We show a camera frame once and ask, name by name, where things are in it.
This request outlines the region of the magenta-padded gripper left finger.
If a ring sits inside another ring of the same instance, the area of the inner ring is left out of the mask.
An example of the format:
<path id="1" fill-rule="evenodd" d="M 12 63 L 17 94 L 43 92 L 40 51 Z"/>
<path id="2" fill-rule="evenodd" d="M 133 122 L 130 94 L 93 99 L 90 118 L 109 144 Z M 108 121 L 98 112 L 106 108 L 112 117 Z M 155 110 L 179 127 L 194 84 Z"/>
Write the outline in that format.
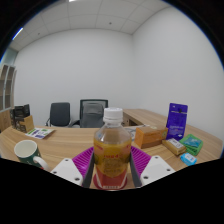
<path id="1" fill-rule="evenodd" d="M 93 148 L 88 148 L 73 159 L 63 159 L 52 173 L 78 186 L 89 188 L 94 169 Z"/>

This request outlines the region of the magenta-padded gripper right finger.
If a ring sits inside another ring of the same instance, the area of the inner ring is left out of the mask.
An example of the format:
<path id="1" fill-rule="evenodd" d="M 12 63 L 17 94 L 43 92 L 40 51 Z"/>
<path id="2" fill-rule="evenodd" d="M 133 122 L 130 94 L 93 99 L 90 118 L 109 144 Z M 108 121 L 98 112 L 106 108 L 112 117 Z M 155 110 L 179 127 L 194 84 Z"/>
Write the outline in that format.
<path id="1" fill-rule="evenodd" d="M 131 147 L 130 167 L 136 188 L 148 185 L 175 172 L 160 156 L 150 156 L 136 147 Z"/>

